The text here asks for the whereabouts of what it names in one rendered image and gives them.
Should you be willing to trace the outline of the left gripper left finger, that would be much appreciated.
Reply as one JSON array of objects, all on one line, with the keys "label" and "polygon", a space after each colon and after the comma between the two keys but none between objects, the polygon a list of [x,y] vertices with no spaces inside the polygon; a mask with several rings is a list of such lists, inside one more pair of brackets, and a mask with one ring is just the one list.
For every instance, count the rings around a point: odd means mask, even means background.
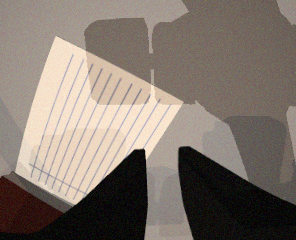
[{"label": "left gripper left finger", "polygon": [[148,211],[145,149],[134,149],[93,190],[45,228],[0,232],[0,240],[144,240]]}]

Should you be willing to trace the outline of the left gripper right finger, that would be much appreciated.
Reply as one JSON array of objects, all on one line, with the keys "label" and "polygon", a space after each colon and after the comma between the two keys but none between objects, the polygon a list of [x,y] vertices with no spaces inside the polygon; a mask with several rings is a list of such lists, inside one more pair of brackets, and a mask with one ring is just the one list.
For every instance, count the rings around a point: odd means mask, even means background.
[{"label": "left gripper right finger", "polygon": [[178,173],[193,240],[296,240],[296,205],[190,146],[178,149]]}]

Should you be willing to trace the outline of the dark red plastic crate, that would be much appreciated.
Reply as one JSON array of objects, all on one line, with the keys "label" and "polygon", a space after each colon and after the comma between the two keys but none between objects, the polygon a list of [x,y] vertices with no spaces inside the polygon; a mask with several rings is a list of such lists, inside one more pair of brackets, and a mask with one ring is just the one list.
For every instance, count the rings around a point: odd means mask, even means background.
[{"label": "dark red plastic crate", "polygon": [[0,232],[34,233],[62,214],[4,176],[0,178]]}]

